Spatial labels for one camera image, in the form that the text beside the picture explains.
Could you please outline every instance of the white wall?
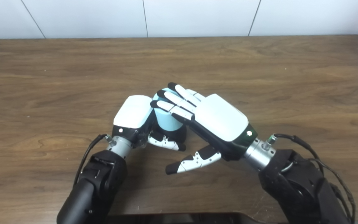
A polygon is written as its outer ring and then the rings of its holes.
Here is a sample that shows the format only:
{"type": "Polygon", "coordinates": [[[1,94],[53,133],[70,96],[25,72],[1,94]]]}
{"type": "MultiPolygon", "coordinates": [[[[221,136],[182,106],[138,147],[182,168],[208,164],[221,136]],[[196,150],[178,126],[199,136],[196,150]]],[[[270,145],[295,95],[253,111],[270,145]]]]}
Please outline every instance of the white wall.
{"type": "Polygon", "coordinates": [[[147,37],[142,0],[23,0],[46,38],[147,37]]]}
{"type": "Polygon", "coordinates": [[[358,34],[358,0],[262,0],[250,35],[358,34]]]}
{"type": "Polygon", "coordinates": [[[0,0],[0,39],[44,38],[20,0],[0,0]]]}
{"type": "Polygon", "coordinates": [[[144,0],[149,37],[247,36],[259,0],[144,0]]]}
{"type": "Polygon", "coordinates": [[[358,34],[358,0],[0,0],[0,38],[248,34],[358,34]]]}

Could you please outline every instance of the robotic arm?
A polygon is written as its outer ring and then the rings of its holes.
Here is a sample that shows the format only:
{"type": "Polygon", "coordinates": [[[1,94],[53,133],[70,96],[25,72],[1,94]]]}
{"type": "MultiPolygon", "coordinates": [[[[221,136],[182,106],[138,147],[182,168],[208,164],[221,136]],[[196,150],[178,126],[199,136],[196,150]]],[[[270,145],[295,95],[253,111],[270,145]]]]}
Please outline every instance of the robotic arm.
{"type": "Polygon", "coordinates": [[[125,159],[131,149],[151,143],[175,151],[185,150],[186,127],[177,126],[169,131],[161,128],[155,110],[150,107],[151,101],[148,96],[128,97],[114,118],[112,136],[99,135],[91,142],[73,189],[58,213],[57,224],[97,224],[105,220],[127,175],[125,159]],[[172,136],[181,137],[175,141],[172,136]],[[88,153],[102,139],[108,142],[106,150],[93,154],[82,169],[88,153]]]}
{"type": "Polygon", "coordinates": [[[160,90],[158,96],[167,102],[154,100],[150,105],[169,112],[209,145],[194,156],[168,165],[167,174],[207,166],[220,158],[227,161],[245,159],[258,172],[262,188],[278,201],[291,224],[354,223],[352,194],[339,175],[321,162],[306,142],[284,134],[274,134],[264,142],[257,138],[247,117],[220,96],[204,97],[172,82],[168,88],[179,96],[160,90]],[[304,159],[293,150],[275,150],[272,145],[278,138],[298,143],[309,150],[314,159],[304,159]],[[311,161],[317,162],[319,169],[311,161]],[[332,171],[344,187],[352,204],[352,214],[338,187],[324,177],[323,167],[332,171]]]}

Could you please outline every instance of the light blue cup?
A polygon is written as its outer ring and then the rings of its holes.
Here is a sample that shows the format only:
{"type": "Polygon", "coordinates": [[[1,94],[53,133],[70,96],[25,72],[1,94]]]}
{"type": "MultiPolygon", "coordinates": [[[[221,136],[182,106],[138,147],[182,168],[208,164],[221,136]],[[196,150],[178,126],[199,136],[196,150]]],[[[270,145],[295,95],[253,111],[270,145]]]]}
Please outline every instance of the light blue cup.
{"type": "MultiPolygon", "coordinates": [[[[164,88],[163,90],[172,92],[173,94],[179,96],[175,91],[169,88],[164,88]]],[[[157,94],[154,95],[153,100],[167,101],[166,99],[159,97],[157,94]]],[[[177,121],[175,118],[173,118],[169,112],[165,112],[159,108],[155,108],[154,111],[155,111],[155,116],[157,117],[158,125],[162,129],[172,132],[178,130],[181,126],[183,126],[183,124],[177,121]]]]}

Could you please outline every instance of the wooden table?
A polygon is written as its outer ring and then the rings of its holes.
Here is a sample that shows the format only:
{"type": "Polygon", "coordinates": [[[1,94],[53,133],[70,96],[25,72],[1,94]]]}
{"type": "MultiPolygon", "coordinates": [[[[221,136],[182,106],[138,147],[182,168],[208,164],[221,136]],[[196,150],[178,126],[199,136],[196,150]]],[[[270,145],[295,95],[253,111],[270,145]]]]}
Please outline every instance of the wooden table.
{"type": "MultiPolygon", "coordinates": [[[[262,139],[301,136],[342,175],[358,206],[357,35],[0,40],[0,223],[55,223],[90,141],[111,132],[129,95],[152,96],[170,81],[219,94],[262,139]]],[[[205,145],[190,133],[187,152],[133,150],[111,214],[286,220],[244,161],[165,174],[205,145]]],[[[303,152],[285,140],[277,148],[303,152]]]]}

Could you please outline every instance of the black cable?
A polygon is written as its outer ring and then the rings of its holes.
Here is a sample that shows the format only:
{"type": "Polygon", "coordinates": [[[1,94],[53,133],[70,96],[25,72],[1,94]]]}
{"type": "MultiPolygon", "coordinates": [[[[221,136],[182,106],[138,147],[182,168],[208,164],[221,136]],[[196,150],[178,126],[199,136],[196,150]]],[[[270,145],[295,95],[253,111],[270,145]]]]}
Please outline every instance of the black cable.
{"type": "MultiPolygon", "coordinates": [[[[314,151],[314,149],[308,144],[306,143],[304,140],[302,140],[300,137],[298,136],[290,136],[290,135],[287,135],[287,134],[279,134],[279,133],[276,133],[276,134],[273,134],[276,138],[286,138],[286,139],[289,139],[295,143],[297,143],[298,145],[302,146],[303,148],[305,148],[306,150],[308,150],[315,159],[318,159],[320,160],[320,157],[317,155],[317,153],[314,151]]],[[[321,171],[321,174],[323,174],[323,177],[324,177],[324,169],[323,169],[323,166],[319,163],[317,163],[317,165],[319,166],[319,169],[321,171]]]]}
{"type": "Polygon", "coordinates": [[[89,152],[91,151],[91,149],[100,141],[102,140],[105,136],[107,136],[107,134],[102,134],[102,135],[98,135],[88,146],[88,149],[86,149],[84,156],[82,157],[80,166],[78,167],[77,173],[76,173],[76,177],[74,178],[74,184],[73,187],[78,183],[78,178],[80,177],[81,174],[81,170],[82,167],[84,166],[84,163],[86,161],[86,158],[88,157],[89,152]]]}
{"type": "Polygon", "coordinates": [[[356,204],[354,203],[354,198],[353,198],[353,195],[351,193],[351,191],[349,190],[349,188],[346,186],[345,182],[342,180],[341,176],[339,176],[339,174],[331,169],[329,166],[327,166],[326,164],[324,164],[321,160],[319,159],[306,159],[306,160],[309,160],[309,161],[315,161],[317,162],[318,164],[322,165],[324,168],[328,169],[329,171],[331,171],[335,177],[338,179],[339,183],[341,184],[341,186],[344,188],[345,190],[345,193],[348,197],[348,200],[352,206],[352,216],[351,216],[351,223],[354,224],[354,221],[355,221],[355,218],[356,218],[356,204]]]}
{"type": "Polygon", "coordinates": [[[350,213],[350,211],[349,211],[349,207],[348,207],[348,205],[346,204],[346,201],[345,201],[345,199],[343,198],[341,191],[340,191],[339,188],[338,188],[337,186],[335,186],[334,184],[332,184],[332,183],[330,183],[330,184],[331,184],[332,190],[333,190],[334,193],[335,193],[335,196],[337,196],[337,198],[341,201],[342,206],[343,206],[343,208],[344,208],[344,210],[345,210],[346,216],[348,217],[349,220],[351,220],[351,219],[352,219],[352,216],[351,216],[351,213],[350,213]]]}

